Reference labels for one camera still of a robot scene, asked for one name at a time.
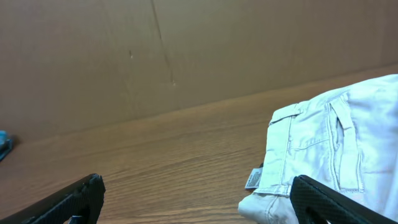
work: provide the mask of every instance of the wall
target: wall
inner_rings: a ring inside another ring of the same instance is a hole
[[[398,62],[397,9],[3,0],[0,129],[40,139]]]

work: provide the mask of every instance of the white label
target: white label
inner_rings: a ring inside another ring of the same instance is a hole
[[[250,177],[248,178],[248,181],[246,182],[246,186],[244,188],[245,189],[259,188],[260,180],[261,180],[261,173],[262,173],[262,167],[253,169],[251,171]]]

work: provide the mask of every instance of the white jeans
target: white jeans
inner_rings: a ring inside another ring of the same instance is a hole
[[[275,111],[259,188],[239,203],[258,223],[298,223],[289,199],[305,174],[398,221],[398,75]]]

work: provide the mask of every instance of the wooden table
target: wooden table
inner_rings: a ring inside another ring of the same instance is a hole
[[[398,65],[20,144],[0,162],[0,218],[103,176],[98,223],[252,223],[237,213],[273,111]]]

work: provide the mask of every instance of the teal object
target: teal object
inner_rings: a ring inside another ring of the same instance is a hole
[[[5,156],[11,152],[12,146],[13,141],[8,138],[7,132],[0,131],[0,161],[2,161]]]

